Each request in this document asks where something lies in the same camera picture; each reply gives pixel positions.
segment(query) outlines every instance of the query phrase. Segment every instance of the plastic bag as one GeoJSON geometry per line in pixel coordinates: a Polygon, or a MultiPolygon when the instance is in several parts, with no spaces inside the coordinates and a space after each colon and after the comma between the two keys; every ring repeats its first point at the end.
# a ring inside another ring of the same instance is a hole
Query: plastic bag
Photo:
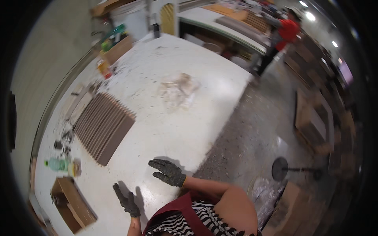
{"type": "Polygon", "coordinates": [[[278,197],[284,188],[283,184],[264,178],[259,177],[255,180],[252,190],[252,201],[255,204],[259,231],[262,231],[265,223],[274,211],[278,197]]]}
{"type": "Polygon", "coordinates": [[[194,100],[195,91],[200,87],[197,79],[185,73],[175,73],[161,81],[161,98],[168,110],[179,107],[189,108],[194,100]]]}

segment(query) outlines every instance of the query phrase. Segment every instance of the hand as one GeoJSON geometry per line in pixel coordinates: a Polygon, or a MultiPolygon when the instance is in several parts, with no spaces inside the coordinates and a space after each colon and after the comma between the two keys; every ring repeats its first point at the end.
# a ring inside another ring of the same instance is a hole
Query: hand
{"type": "Polygon", "coordinates": [[[161,173],[154,172],[152,175],[164,183],[175,187],[184,185],[186,174],[182,174],[181,169],[169,160],[153,159],[148,162],[148,165],[161,171],[161,173]]]}
{"type": "Polygon", "coordinates": [[[113,185],[113,189],[116,192],[121,206],[125,208],[125,212],[130,213],[130,216],[133,218],[137,218],[141,215],[138,206],[134,203],[134,194],[132,192],[129,192],[128,197],[123,196],[117,183],[113,185]]]}

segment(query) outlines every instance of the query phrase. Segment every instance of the cap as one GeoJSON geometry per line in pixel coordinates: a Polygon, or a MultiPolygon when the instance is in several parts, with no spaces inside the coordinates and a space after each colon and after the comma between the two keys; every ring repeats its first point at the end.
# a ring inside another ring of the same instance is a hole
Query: cap
{"type": "Polygon", "coordinates": [[[303,12],[300,11],[298,8],[288,7],[288,6],[285,6],[285,8],[288,9],[288,10],[292,10],[292,13],[294,13],[297,18],[299,18],[301,20],[303,19],[303,12]]]}

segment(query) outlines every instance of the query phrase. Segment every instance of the water bottle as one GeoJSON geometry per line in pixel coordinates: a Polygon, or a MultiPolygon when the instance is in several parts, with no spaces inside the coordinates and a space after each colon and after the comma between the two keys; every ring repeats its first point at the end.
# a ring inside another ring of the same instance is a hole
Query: water bottle
{"type": "Polygon", "coordinates": [[[55,157],[45,160],[45,166],[49,166],[53,171],[68,171],[69,161],[67,159],[58,159],[55,157]]]}

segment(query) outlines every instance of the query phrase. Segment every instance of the red shirt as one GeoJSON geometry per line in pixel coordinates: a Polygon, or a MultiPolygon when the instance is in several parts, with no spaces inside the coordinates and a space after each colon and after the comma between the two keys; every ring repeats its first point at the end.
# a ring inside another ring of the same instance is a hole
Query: red shirt
{"type": "Polygon", "coordinates": [[[278,33],[283,38],[283,41],[277,43],[276,49],[281,51],[287,43],[294,42],[297,34],[300,32],[301,28],[299,23],[292,20],[280,20],[281,27],[278,29],[278,33]]]}

